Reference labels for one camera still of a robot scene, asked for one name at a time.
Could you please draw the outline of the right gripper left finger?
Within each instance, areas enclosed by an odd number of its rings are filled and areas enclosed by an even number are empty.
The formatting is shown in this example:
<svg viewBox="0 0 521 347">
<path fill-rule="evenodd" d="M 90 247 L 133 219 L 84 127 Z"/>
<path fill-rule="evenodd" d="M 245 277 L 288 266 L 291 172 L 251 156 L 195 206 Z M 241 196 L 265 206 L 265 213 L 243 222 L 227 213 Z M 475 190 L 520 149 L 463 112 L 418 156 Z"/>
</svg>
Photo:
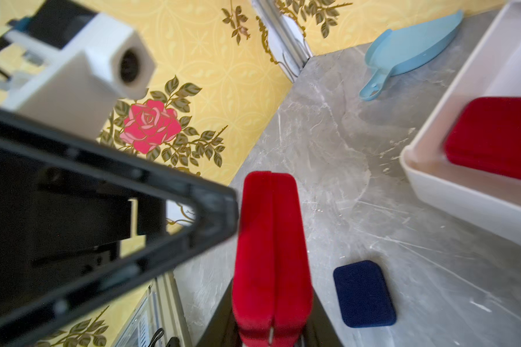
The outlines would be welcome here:
<svg viewBox="0 0 521 347">
<path fill-rule="evenodd" d="M 243 346 L 232 309 L 232 285 L 230 281 L 197 347 Z"/>
</svg>

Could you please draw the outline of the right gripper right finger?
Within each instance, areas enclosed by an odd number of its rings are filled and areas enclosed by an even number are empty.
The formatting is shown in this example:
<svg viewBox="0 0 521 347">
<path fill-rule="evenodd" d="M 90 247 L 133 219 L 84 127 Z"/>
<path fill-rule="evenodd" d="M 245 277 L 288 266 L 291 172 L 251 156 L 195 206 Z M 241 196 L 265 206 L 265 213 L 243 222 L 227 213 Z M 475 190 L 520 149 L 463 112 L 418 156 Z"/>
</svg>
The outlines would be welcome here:
<svg viewBox="0 0 521 347">
<path fill-rule="evenodd" d="M 301 346 L 343 347 L 316 292 L 313 293 L 311 315 L 301 334 Z"/>
</svg>

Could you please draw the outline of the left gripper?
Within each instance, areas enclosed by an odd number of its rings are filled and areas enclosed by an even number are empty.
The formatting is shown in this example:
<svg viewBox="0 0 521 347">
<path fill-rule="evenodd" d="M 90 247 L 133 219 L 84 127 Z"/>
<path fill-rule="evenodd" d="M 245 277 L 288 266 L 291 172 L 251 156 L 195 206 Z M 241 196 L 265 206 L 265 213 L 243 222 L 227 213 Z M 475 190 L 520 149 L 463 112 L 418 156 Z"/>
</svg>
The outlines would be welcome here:
<svg viewBox="0 0 521 347">
<path fill-rule="evenodd" d="M 42 338 L 228 239 L 234 189 L 0 109 L 0 338 Z"/>
</svg>

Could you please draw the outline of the red brooch box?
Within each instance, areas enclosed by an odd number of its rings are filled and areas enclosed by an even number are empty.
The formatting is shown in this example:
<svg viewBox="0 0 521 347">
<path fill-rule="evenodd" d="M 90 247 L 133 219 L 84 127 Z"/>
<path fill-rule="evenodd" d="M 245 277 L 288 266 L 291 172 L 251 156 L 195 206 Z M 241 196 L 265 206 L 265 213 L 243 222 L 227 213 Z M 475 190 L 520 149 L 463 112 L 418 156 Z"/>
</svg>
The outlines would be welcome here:
<svg viewBox="0 0 521 347">
<path fill-rule="evenodd" d="M 470 101 L 444 141 L 448 161 L 521 180 L 521 97 Z"/>
<path fill-rule="evenodd" d="M 293 346 L 313 307 L 313 286 L 295 179 L 246 176 L 232 310 L 246 346 Z"/>
</svg>

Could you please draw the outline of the three-drawer storage cabinet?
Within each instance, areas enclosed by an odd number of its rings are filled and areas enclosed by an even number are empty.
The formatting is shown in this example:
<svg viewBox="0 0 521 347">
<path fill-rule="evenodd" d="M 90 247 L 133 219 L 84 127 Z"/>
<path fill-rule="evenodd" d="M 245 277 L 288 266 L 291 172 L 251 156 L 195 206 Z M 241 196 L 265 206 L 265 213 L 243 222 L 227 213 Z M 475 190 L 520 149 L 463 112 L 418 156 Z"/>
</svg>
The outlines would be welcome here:
<svg viewBox="0 0 521 347">
<path fill-rule="evenodd" d="M 496 16 L 400 163 L 420 200 L 521 246 L 521 1 Z"/>
</svg>

